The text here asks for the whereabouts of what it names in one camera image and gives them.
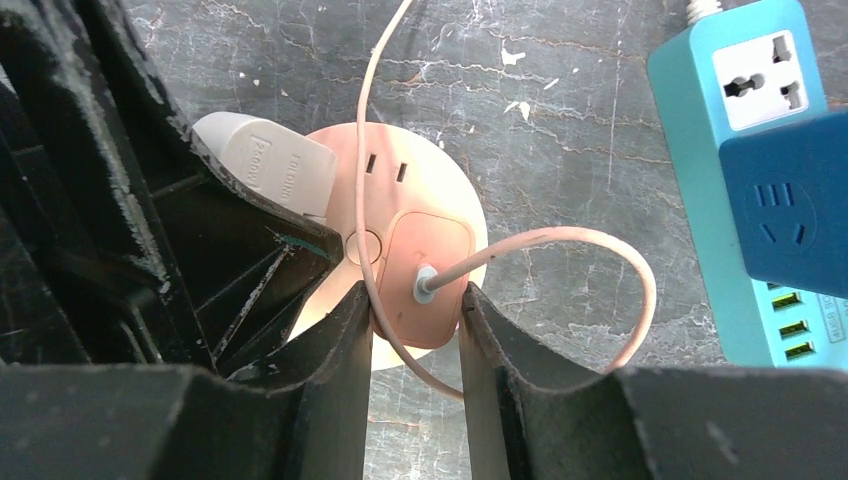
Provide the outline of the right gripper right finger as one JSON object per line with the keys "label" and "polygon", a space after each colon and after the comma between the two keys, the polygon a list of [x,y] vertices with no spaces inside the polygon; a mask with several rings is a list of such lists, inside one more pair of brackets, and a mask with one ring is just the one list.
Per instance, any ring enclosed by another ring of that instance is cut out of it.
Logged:
{"label": "right gripper right finger", "polygon": [[583,367],[475,285],[459,348],[476,479],[843,479],[847,376],[827,369]]}

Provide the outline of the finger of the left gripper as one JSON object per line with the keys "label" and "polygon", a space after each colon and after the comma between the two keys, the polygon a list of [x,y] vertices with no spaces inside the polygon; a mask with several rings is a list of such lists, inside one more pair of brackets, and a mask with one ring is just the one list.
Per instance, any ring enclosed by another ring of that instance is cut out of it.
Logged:
{"label": "finger of the left gripper", "polygon": [[122,4],[3,2],[1,67],[2,363],[282,350],[339,237],[225,170]]}

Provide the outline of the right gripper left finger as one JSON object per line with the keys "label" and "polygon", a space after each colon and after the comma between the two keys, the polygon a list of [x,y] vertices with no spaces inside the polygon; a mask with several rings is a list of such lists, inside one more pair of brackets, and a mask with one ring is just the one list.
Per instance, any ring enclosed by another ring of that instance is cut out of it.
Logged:
{"label": "right gripper left finger", "polygon": [[359,479],[371,374],[356,284],[322,321],[225,380],[188,365],[1,371],[5,479]]}

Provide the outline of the pink plug charger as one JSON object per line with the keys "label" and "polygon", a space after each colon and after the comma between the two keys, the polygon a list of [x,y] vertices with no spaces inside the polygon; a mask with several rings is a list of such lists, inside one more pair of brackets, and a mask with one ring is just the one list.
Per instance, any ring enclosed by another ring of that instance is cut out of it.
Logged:
{"label": "pink plug charger", "polygon": [[461,221],[424,212],[399,216],[377,285],[388,323],[404,345],[432,350],[454,335],[468,277],[439,288],[427,282],[467,258],[474,246],[473,232]]}

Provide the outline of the white folding plug adapter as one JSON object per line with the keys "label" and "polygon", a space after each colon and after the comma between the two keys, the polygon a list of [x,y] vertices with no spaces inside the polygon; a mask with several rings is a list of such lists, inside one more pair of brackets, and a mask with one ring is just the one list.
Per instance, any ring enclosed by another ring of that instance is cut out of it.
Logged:
{"label": "white folding plug adapter", "polygon": [[273,121],[218,111],[194,132],[242,184],[319,224],[326,214],[338,160],[328,147]]}

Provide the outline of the round pink power socket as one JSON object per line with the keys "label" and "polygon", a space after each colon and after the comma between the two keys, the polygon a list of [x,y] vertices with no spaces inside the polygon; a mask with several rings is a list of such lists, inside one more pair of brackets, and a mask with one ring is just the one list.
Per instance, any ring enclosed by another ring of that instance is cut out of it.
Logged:
{"label": "round pink power socket", "polygon": [[[354,223],[356,125],[310,133],[338,160],[326,226],[340,234],[340,263],[305,301],[290,336],[323,320],[362,278]],[[469,282],[482,284],[478,268],[445,287],[432,301],[413,297],[420,267],[442,272],[488,244],[480,199],[456,162],[429,140],[400,127],[366,125],[366,244],[381,303],[392,327],[414,358],[444,346],[461,317]]]}

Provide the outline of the dark blue cube adapter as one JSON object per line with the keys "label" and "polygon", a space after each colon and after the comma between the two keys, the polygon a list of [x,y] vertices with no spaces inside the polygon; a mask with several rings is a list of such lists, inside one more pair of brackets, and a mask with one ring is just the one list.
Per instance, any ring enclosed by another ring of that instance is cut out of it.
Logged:
{"label": "dark blue cube adapter", "polygon": [[727,140],[719,159],[747,274],[846,297],[846,111]]}

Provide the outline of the teal power strip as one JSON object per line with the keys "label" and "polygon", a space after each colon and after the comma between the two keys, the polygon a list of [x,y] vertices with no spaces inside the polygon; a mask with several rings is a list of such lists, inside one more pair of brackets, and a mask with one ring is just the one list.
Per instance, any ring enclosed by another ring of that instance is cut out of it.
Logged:
{"label": "teal power strip", "polygon": [[722,351],[743,366],[843,369],[846,301],[747,274],[719,159],[727,140],[826,111],[803,7],[692,1],[687,21],[647,73]]}

